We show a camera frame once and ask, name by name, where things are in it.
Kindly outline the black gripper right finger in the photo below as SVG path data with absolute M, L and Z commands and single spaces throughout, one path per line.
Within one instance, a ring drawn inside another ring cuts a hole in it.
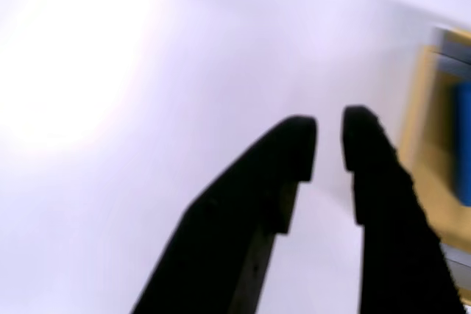
M 341 135 L 364 229 L 360 313 L 465 313 L 440 240 L 378 117 L 347 106 Z

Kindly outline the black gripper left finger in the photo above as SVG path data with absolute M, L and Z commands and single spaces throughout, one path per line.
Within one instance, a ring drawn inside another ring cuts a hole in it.
M 254 313 L 275 238 L 313 173 L 315 118 L 273 126 L 183 213 L 134 313 Z

